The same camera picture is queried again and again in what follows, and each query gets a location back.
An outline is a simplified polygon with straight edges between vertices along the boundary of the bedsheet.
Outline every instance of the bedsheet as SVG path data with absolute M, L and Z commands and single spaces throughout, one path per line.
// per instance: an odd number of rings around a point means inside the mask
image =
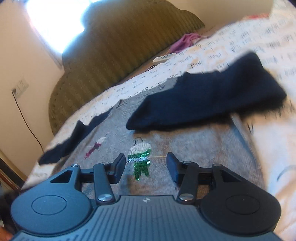
M 223 70 L 248 51 L 259 56 L 263 66 L 287 92 L 282 108 L 244 120 L 252 134 L 268 192 L 280 202 L 282 216 L 275 233 L 286 241 L 296 240 L 296 9 L 287 0 L 275 0 L 269 19 L 243 20 L 227 25 L 169 61 L 112 87 L 69 118 L 48 145 L 67 139 L 77 120 L 88 124 L 120 99 L 151 89 L 167 78 L 184 72 Z M 56 168 L 36 164 L 26 185 L 40 182 Z

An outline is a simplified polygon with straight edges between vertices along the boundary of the pink cloth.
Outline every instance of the pink cloth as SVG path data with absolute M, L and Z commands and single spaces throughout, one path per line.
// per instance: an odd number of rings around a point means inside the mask
M 197 43 L 202 37 L 199 34 L 191 33 L 185 34 L 182 38 L 180 38 L 176 43 L 174 43 L 169 50 L 170 53 L 179 53 L 182 50 L 192 46 Z

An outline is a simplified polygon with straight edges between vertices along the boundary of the silver screw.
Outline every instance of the silver screw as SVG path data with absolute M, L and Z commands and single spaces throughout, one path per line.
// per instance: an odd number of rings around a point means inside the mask
M 113 196 L 107 193 L 104 193 L 98 197 L 98 200 L 102 202 L 111 201 L 113 199 Z
M 191 201 L 193 199 L 193 195 L 190 193 L 183 193 L 179 196 L 182 201 Z

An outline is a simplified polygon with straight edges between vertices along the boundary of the power cord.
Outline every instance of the power cord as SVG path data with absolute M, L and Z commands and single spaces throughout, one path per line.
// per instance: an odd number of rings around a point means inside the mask
M 27 122 L 26 122 L 26 120 L 25 120 L 25 118 L 24 118 L 24 116 L 23 116 L 23 114 L 22 114 L 22 111 L 20 110 L 20 107 L 19 107 L 19 105 L 18 105 L 18 103 L 17 103 L 17 99 L 16 99 L 16 97 L 15 97 L 16 89 L 13 89 L 13 90 L 11 91 L 11 93 L 12 93 L 12 95 L 13 95 L 13 98 L 14 98 L 14 100 L 15 100 L 15 103 L 17 104 L 17 107 L 18 107 L 18 109 L 19 109 L 19 111 L 20 111 L 20 114 L 22 115 L 22 119 L 24 120 L 24 122 L 25 122 L 26 126 L 28 127 L 29 131 L 30 131 L 30 132 L 32 133 L 32 135 L 35 137 L 36 141 L 38 141 L 38 143 L 39 143 L 39 145 L 40 145 L 40 147 L 41 147 L 41 150 L 42 150 L 42 152 L 44 153 L 44 150 L 43 150 L 43 147 L 42 147 L 40 141 L 37 139 L 37 137 L 36 137 L 36 136 L 34 135 L 34 133 L 31 131 L 30 127 L 28 126 L 28 124 L 27 124 Z

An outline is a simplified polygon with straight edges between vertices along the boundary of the green and white sequin decoration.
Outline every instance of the green and white sequin decoration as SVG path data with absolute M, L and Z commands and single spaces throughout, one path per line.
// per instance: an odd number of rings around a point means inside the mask
M 151 145 L 146 142 L 142 142 L 134 145 L 128 152 L 128 161 L 134 162 L 134 176 L 136 180 L 140 179 L 141 173 L 145 176 L 149 176 L 148 166 L 150 161 L 148 156 L 151 152 Z

